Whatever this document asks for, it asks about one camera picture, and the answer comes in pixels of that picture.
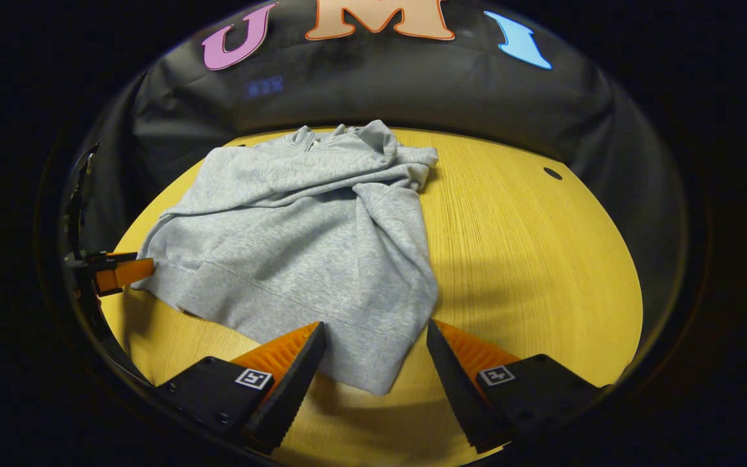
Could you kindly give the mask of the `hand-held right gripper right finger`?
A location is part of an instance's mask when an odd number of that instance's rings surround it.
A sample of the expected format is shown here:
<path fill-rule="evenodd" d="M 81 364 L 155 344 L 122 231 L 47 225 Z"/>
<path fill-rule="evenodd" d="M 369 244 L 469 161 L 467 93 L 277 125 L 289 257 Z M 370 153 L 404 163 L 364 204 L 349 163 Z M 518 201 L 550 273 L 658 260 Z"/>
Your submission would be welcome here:
<path fill-rule="evenodd" d="M 432 319 L 427 349 L 466 440 L 485 453 L 567 425 L 606 390 L 546 354 L 520 358 Z"/>

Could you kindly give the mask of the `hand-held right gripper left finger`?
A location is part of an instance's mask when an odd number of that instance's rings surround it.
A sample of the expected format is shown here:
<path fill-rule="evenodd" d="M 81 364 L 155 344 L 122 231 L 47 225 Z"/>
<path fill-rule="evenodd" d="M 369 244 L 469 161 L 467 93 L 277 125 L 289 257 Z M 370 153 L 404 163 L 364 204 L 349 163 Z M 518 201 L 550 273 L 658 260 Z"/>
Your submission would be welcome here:
<path fill-rule="evenodd" d="M 155 393 L 188 422 L 270 455 L 296 419 L 327 346 L 326 325 L 312 322 L 231 361 L 201 358 Z"/>

